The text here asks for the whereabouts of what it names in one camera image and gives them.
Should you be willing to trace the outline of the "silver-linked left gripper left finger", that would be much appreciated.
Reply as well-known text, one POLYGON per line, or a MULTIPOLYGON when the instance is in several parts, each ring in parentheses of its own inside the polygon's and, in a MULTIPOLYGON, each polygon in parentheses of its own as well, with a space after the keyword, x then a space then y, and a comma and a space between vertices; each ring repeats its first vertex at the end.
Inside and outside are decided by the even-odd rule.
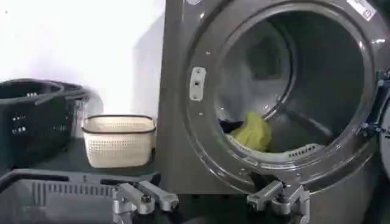
POLYGON ((163 212, 174 212, 179 196, 167 192, 149 181, 121 183, 112 189, 113 223, 133 223, 136 214, 153 214, 158 206, 163 212))

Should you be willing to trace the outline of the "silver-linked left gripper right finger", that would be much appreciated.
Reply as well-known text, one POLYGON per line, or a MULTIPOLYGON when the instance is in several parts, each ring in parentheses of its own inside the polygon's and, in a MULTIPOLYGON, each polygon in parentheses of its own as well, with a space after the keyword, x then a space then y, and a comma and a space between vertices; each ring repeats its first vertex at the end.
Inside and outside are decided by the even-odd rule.
POLYGON ((295 223, 310 223, 310 192, 301 184, 272 181, 260 191, 247 195, 246 203, 256 212, 270 209, 278 216, 294 215, 295 223))

